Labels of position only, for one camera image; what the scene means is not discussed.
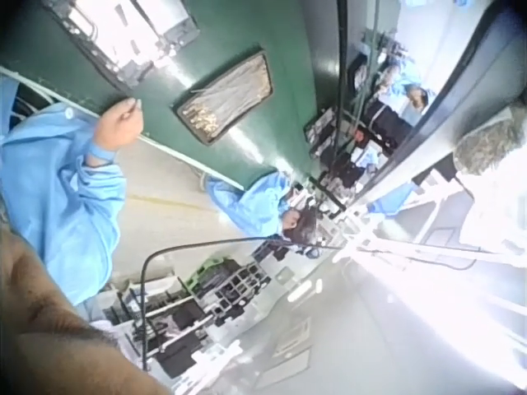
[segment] hand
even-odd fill
[[[106,151],[118,151],[134,142],[143,129],[141,101],[122,100],[99,119],[93,142]]]

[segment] black hair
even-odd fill
[[[293,229],[284,230],[283,234],[293,243],[313,244],[316,236],[317,209],[306,207],[300,210],[300,219]]]

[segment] hair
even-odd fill
[[[425,109],[428,107],[428,92],[424,90],[423,88],[419,88],[421,90],[421,99],[422,99],[422,108]]]
[[[316,236],[317,209],[316,207],[306,207],[300,210],[300,219],[296,227],[284,230],[283,234],[293,243],[313,244]]]
[[[454,166],[462,174],[482,175],[521,148],[524,135],[504,119],[465,135],[454,150]]]

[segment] white wall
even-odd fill
[[[386,7],[391,6],[391,0],[385,2]],[[408,48],[425,88],[436,94],[441,91],[491,2],[477,0],[468,8],[446,0],[422,7],[401,6],[395,37]],[[404,98],[384,101],[399,111],[408,104]]]

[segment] cuff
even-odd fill
[[[117,152],[104,150],[100,146],[96,145],[94,142],[90,142],[90,146],[88,147],[88,154],[94,156],[95,158],[105,160],[107,162],[113,162],[115,159],[115,155],[117,155]]]

